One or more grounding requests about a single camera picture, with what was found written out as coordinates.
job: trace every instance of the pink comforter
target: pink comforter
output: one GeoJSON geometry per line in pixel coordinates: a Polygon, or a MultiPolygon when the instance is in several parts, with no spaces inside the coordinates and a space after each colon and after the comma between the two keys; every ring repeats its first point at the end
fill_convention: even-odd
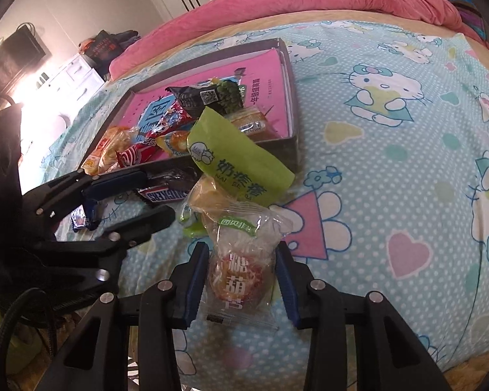
{"type": "Polygon", "coordinates": [[[221,27],[307,10],[363,10],[441,25],[482,43],[447,0],[213,0],[156,28],[111,63],[112,79],[188,40],[221,27]]]}

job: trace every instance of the colorful blanket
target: colorful blanket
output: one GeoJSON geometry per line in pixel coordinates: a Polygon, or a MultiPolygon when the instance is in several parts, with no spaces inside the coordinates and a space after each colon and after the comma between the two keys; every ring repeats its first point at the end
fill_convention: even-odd
{"type": "MultiPolygon", "coordinates": [[[[131,85],[201,54],[274,37],[288,47],[300,106],[301,172],[273,207],[293,221],[293,255],[340,291],[384,293],[442,369],[489,350],[489,72],[462,34],[324,21],[190,47],[92,98],[52,146],[45,180],[76,169],[131,85]]],[[[58,238],[90,239],[144,209],[133,195],[117,196],[95,233],[74,233],[64,220],[58,238]]],[[[122,294],[168,277],[195,244],[174,224],[131,249],[122,294]]],[[[277,287],[277,330],[228,328],[206,321],[203,310],[174,335],[183,383],[302,389],[310,332],[292,327],[277,287]]]]}
{"type": "Polygon", "coordinates": [[[112,62],[112,79],[120,78],[164,51],[224,26],[281,13],[338,9],[377,11],[422,20],[483,42],[462,22],[460,13],[448,0],[213,0],[161,25],[130,46],[112,62]]]}

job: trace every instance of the clear plastic wrapper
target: clear plastic wrapper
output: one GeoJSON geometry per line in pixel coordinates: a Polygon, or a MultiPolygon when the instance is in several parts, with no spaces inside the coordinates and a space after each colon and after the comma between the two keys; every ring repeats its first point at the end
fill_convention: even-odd
{"type": "Polygon", "coordinates": [[[116,152],[122,152],[128,149],[136,136],[139,128],[137,126],[130,129],[120,129],[116,135],[107,143],[99,160],[98,174],[105,173],[115,163],[118,163],[116,152]]]}
{"type": "Polygon", "coordinates": [[[203,176],[186,201],[200,212],[214,243],[207,277],[209,319],[275,327],[270,312],[275,248],[291,221],[250,202],[238,202],[203,176]]]}
{"type": "Polygon", "coordinates": [[[89,156],[87,156],[87,159],[85,159],[85,161],[81,165],[81,168],[85,171],[87,175],[94,176],[98,174],[99,162],[102,158],[103,151],[120,131],[128,129],[128,127],[124,126],[113,126],[105,131],[102,139],[99,140],[96,148],[92,150],[89,156]]]}
{"type": "Polygon", "coordinates": [[[264,114],[257,108],[243,109],[225,117],[254,142],[280,138],[264,114]]]}

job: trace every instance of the candy wrapper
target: candy wrapper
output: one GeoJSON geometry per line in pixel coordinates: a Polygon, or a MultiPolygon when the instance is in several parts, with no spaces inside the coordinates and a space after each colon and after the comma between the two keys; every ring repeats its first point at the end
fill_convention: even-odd
{"type": "Polygon", "coordinates": [[[115,163],[117,163],[118,152],[128,149],[132,141],[138,135],[138,127],[131,129],[121,129],[105,146],[102,157],[99,160],[98,174],[107,172],[115,163]]]}
{"type": "Polygon", "coordinates": [[[230,121],[206,108],[190,130],[188,150],[197,166],[239,201],[269,206],[295,175],[230,121]]]}
{"type": "Polygon", "coordinates": [[[275,248],[292,222],[265,207],[233,199],[203,176],[188,197],[200,212],[214,250],[207,277],[210,320],[274,326],[269,310],[275,248]]]}
{"type": "Polygon", "coordinates": [[[166,135],[181,127],[190,127],[192,118],[176,102],[170,106],[162,117],[147,134],[143,142],[139,142],[129,147],[123,152],[117,153],[118,164],[120,167],[128,167],[145,163],[159,149],[156,142],[157,138],[166,135]]]}
{"type": "Polygon", "coordinates": [[[186,139],[190,131],[173,131],[156,138],[156,144],[165,150],[170,157],[188,154],[186,139]]]}
{"type": "Polygon", "coordinates": [[[71,212],[72,230],[78,232],[80,229],[88,229],[90,231],[97,229],[102,221],[98,209],[98,203],[94,200],[88,200],[74,209],[71,212]]]}
{"type": "Polygon", "coordinates": [[[189,171],[174,169],[151,178],[150,186],[138,189],[139,195],[154,204],[185,199],[199,178],[194,169],[188,169],[189,171]]]}
{"type": "Polygon", "coordinates": [[[119,132],[126,131],[128,129],[129,128],[126,126],[113,126],[105,131],[96,148],[89,156],[87,156],[87,159],[81,165],[81,168],[87,175],[98,175],[99,162],[102,158],[103,151],[119,132]]]}
{"type": "Polygon", "coordinates": [[[149,160],[159,147],[156,145],[156,134],[149,131],[142,142],[133,144],[123,152],[117,152],[119,167],[129,167],[145,163],[149,160]]]}
{"type": "Polygon", "coordinates": [[[197,119],[205,106],[219,114],[228,114],[243,108],[239,85],[233,80],[213,79],[205,86],[170,86],[167,91],[173,93],[181,107],[197,119]]]}
{"type": "Polygon", "coordinates": [[[254,142],[280,138],[264,114],[256,108],[243,109],[226,118],[254,142]]]}

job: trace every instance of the green object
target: green object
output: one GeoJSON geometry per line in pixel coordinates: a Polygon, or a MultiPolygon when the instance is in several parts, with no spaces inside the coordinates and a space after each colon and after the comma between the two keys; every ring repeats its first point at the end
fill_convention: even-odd
{"type": "Polygon", "coordinates": [[[22,339],[13,335],[7,351],[6,372],[14,375],[26,367],[42,350],[42,341],[31,328],[23,327],[22,339]]]}
{"type": "Polygon", "coordinates": [[[221,100],[219,103],[224,107],[227,114],[234,113],[243,108],[239,85],[233,80],[221,80],[217,83],[217,92],[221,100]]]}
{"type": "Polygon", "coordinates": [[[295,178],[275,156],[209,107],[190,131],[187,144],[197,166],[240,201],[267,207],[283,196],[295,178]]]}
{"type": "Polygon", "coordinates": [[[183,235],[188,238],[200,238],[206,236],[206,229],[201,220],[183,228],[183,235]]]}
{"type": "Polygon", "coordinates": [[[218,222],[221,226],[226,226],[227,228],[234,228],[238,231],[243,231],[248,233],[249,236],[256,236],[256,227],[250,222],[235,216],[223,216],[218,222]]]}

